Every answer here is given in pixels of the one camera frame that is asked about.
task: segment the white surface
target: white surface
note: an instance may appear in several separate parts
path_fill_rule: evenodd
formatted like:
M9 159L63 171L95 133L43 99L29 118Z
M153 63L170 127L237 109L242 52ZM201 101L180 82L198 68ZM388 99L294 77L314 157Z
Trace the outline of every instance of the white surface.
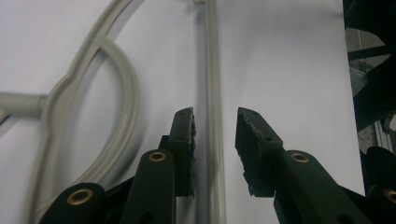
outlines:
M108 2L0 3L0 91L50 92ZM174 113L193 106L197 200L179 200L177 216L178 223L206 223L203 8L192 0L141 2L111 35L138 75L142 104L131 147L140 150L126 153L104 186L133 175L138 160L132 158L156 148ZM261 113L285 149L313 154L339 184L363 192L342 2L220 0L218 7L228 223L277 223L272 199L248 195L233 147L238 106ZM120 113L113 70L108 61L90 69L92 84L65 138L58 190L89 166L112 131ZM40 137L38 120L11 119L0 127L0 223L20 222Z

